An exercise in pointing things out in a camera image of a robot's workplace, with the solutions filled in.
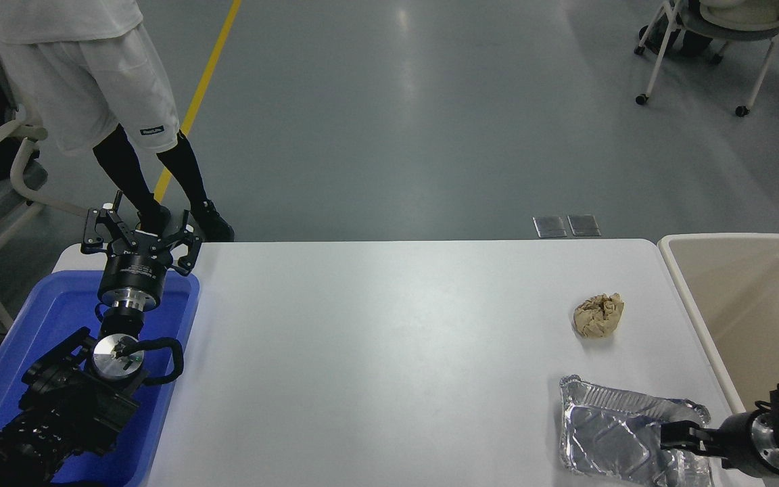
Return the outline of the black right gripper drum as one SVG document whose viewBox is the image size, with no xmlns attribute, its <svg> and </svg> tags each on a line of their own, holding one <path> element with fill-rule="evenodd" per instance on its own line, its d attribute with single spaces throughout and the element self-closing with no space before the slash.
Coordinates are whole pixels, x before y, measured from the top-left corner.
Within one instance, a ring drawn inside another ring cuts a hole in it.
<svg viewBox="0 0 779 487">
<path fill-rule="evenodd" d="M 728 456 L 735 465 L 734 469 L 748 476 L 766 475 L 766 469 L 751 435 L 758 416 L 758 412 L 733 414 L 717 428 L 719 441 L 728 450 Z"/>
</svg>

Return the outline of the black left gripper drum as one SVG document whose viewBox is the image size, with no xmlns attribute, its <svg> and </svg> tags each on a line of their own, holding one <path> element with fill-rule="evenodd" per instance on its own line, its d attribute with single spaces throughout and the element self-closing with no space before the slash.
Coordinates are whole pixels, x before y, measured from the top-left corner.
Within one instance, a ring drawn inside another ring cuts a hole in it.
<svg viewBox="0 0 779 487">
<path fill-rule="evenodd" d="M 120 241 L 108 249 L 108 259 L 99 285 L 99 298 L 111 298 L 119 289 L 137 289 L 152 298 L 164 292 L 165 277 L 172 263 L 168 248 L 158 243 L 157 235 L 136 233 L 138 246 L 130 250 Z"/>
</svg>

